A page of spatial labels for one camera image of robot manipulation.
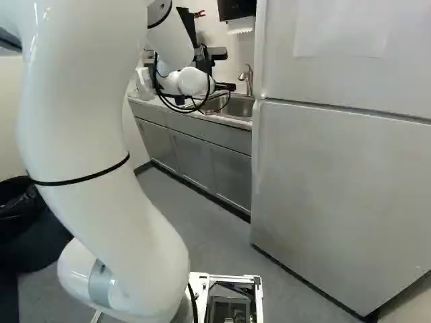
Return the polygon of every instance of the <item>faucet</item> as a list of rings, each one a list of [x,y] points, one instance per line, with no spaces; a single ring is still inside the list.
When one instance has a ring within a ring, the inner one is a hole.
[[[246,64],[248,67],[248,71],[243,71],[240,76],[238,76],[238,80],[245,81],[247,84],[247,96],[253,96],[253,69],[250,64]]]

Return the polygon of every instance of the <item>gray floor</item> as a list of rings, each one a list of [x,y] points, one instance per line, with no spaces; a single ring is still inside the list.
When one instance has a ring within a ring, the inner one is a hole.
[[[249,224],[156,169],[139,181],[183,237],[192,271],[262,276],[266,323],[359,322],[254,250]],[[55,265],[20,279],[21,323],[90,323],[92,314],[61,289]]]

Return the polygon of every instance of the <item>refrigerator door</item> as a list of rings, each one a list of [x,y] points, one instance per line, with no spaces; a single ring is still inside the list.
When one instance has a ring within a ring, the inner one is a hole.
[[[253,244],[363,316],[431,269],[429,124],[271,100],[254,118]]]
[[[431,118],[430,30],[428,0],[258,0],[255,95]]]

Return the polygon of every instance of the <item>metal base plate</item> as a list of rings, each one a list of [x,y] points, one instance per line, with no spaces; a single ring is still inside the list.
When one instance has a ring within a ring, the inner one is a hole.
[[[260,276],[225,276],[192,272],[189,282],[196,299],[198,322],[184,323],[263,323],[263,290]],[[91,323],[102,323],[97,311]]]

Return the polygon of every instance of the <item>kitchen sink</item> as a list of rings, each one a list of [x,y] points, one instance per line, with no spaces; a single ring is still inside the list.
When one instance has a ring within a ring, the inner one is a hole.
[[[205,114],[219,114],[232,118],[250,120],[253,115],[253,104],[255,99],[248,96],[232,94],[228,104],[222,108],[228,101],[228,96],[217,96],[207,101],[201,111]]]

